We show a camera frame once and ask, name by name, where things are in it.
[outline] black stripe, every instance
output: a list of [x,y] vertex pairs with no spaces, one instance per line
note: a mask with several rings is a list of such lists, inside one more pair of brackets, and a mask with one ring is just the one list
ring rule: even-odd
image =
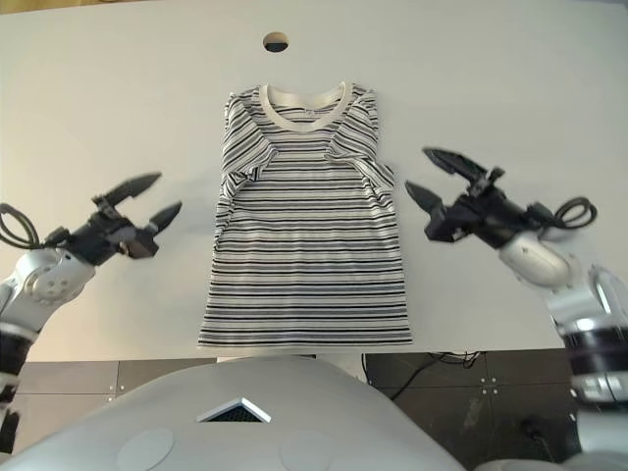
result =
[[316,344],[329,344],[329,345],[385,345],[388,343],[412,343],[412,338],[408,336],[407,339],[385,339],[385,340],[370,340],[370,339],[352,339],[348,338],[346,340],[204,340],[203,338],[199,339],[199,344],[210,344],[210,345],[231,345],[231,346],[246,346],[246,345],[293,345],[293,344],[303,344],[303,345],[316,345]]

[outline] white tabletop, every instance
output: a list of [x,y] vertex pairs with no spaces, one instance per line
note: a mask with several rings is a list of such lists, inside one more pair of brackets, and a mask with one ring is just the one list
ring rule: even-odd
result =
[[[289,48],[266,52],[280,30]],[[587,232],[628,278],[628,9],[573,0],[153,1],[0,17],[1,195],[40,232],[76,228],[90,197],[134,174],[163,179],[122,206],[143,222],[181,199],[154,260],[119,257],[60,309],[31,360],[229,356],[198,350],[220,182],[223,106],[272,83],[378,92],[380,157],[397,182],[453,197],[464,181],[420,155],[455,149],[507,170],[525,205],[586,194]],[[429,243],[397,189],[415,343],[405,350],[560,346],[543,304],[477,240]],[[7,275],[19,255],[2,247]],[[393,351],[390,347],[365,349]]]

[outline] dark floor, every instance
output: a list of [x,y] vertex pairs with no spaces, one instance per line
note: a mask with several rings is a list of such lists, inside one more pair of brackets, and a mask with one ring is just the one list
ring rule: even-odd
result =
[[[391,396],[429,360],[425,353],[367,355],[369,380]],[[562,349],[489,352],[470,369],[430,366],[395,403],[467,469],[515,457],[560,462],[577,451],[569,378]],[[521,432],[529,417],[547,447]]]

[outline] black cable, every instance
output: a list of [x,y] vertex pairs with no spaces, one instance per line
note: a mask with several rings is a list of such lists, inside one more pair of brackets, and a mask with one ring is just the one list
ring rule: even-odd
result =
[[[580,211],[567,218],[567,214],[576,208],[580,208]],[[557,221],[556,226],[559,229],[573,231],[575,229],[581,229],[591,225],[598,217],[598,208],[591,201],[589,201],[589,198],[578,196],[571,198],[569,201],[566,201],[562,206],[560,206],[554,213],[554,217]]]
[[366,378],[366,384],[371,385],[369,372],[366,369],[366,353],[362,353],[362,371],[364,372],[364,377]]
[[441,363],[446,365],[460,365],[462,368],[469,370],[473,368],[475,362],[482,356],[484,351],[473,351],[468,352],[465,351],[464,355],[457,355],[450,351],[438,352],[438,353],[429,353],[430,357],[434,358]]
[[429,368],[430,366],[434,365],[438,361],[439,361],[438,359],[432,358],[430,361],[428,361],[427,363],[424,363],[423,365],[419,366],[416,370],[414,370],[414,373],[412,373],[410,378],[408,378],[408,381],[406,381],[405,384],[396,393],[394,393],[391,396],[391,400],[395,401],[405,390],[407,390],[408,386],[410,386],[410,384],[414,381],[414,379],[418,376],[419,373]]
[[[4,222],[3,216],[9,215],[15,219],[24,229],[26,238],[21,237],[11,231]],[[33,250],[41,248],[43,245],[39,242],[39,235],[32,221],[26,214],[14,208],[10,204],[0,203],[0,240],[16,248]]]

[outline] white robot arm segment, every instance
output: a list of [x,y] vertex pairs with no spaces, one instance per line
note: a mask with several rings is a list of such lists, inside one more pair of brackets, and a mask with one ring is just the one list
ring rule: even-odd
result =
[[[128,180],[93,198],[98,210],[88,222],[70,233],[59,228],[43,243],[28,219],[15,208],[0,204],[0,239],[27,249],[15,271],[0,284],[0,452],[11,452],[19,416],[8,408],[19,384],[28,350],[52,314],[77,297],[85,284],[116,253],[130,258],[152,257],[159,246],[154,237],[166,229],[181,209],[176,203],[154,215],[145,228],[137,228],[116,210],[127,197],[146,191],[161,176],[147,174]],[[26,238],[7,228],[2,215],[13,216]]]

